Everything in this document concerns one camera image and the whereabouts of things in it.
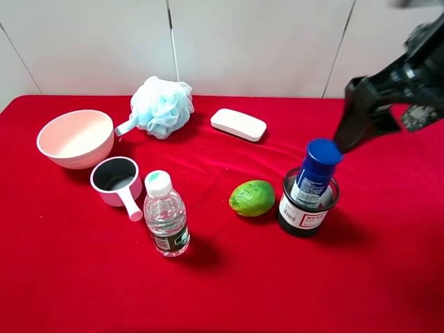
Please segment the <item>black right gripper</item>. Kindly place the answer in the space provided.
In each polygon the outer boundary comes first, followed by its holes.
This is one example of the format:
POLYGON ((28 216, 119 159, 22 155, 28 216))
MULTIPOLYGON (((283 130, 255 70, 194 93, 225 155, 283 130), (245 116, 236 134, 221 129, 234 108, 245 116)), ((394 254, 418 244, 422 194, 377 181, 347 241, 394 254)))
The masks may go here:
POLYGON ((391 113, 393 103, 410 105, 400 117, 410 133, 443 119, 443 16, 417 26, 404 45, 405 53, 378 73, 376 89, 367 77, 346 85, 343 115, 333 136, 342 154, 401 132, 391 113))

